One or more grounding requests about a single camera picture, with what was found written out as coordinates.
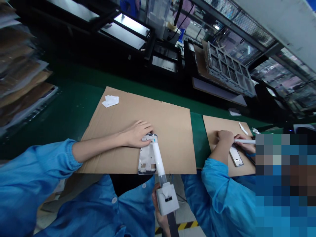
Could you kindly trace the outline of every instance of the stack of bags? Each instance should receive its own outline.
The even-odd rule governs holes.
[[[29,29],[15,9],[0,0],[0,137],[43,106],[57,87],[44,82],[51,74],[39,60]]]

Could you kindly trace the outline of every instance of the white device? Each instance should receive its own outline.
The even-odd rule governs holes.
[[[229,153],[230,156],[235,164],[236,167],[240,167],[242,165],[244,165],[236,147],[234,145],[231,146],[231,148],[229,149]]]
[[[151,140],[148,146],[141,148],[138,161],[138,174],[155,174],[156,173],[156,159],[153,142],[157,142],[157,134],[148,133],[142,138],[142,141]]]
[[[174,185],[170,182],[164,183],[162,188],[156,190],[159,212],[165,216],[179,209],[177,194],[174,190]]]
[[[240,142],[244,144],[256,144],[256,140],[235,139],[235,142]]]
[[[162,216],[165,216],[177,209],[179,209],[179,203],[177,194],[174,190],[174,185],[167,182],[165,168],[162,163],[161,154],[157,140],[152,143],[152,147],[155,154],[156,168],[158,172],[159,182],[161,188],[156,190],[159,212]]]

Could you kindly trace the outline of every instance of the white button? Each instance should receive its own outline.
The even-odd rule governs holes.
[[[116,203],[118,201],[118,198],[117,197],[114,197],[113,199],[112,199],[112,203],[114,204],[114,203]]]

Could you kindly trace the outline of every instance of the white tool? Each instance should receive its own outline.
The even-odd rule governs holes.
[[[156,169],[158,171],[158,177],[160,182],[160,189],[156,190],[159,212],[162,216],[165,216],[173,211],[179,209],[179,203],[177,194],[173,184],[167,182],[164,165],[162,164],[161,154],[157,141],[152,144],[156,159]]]
[[[241,125],[241,123],[239,122],[238,124],[239,124],[241,130],[248,136],[248,133],[246,132],[246,130],[244,129],[244,127]]]
[[[240,142],[244,144],[256,144],[256,140],[235,139],[235,142]]]

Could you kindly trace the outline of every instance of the white wall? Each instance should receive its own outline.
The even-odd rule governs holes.
[[[316,14],[305,0],[234,0],[316,72]]]

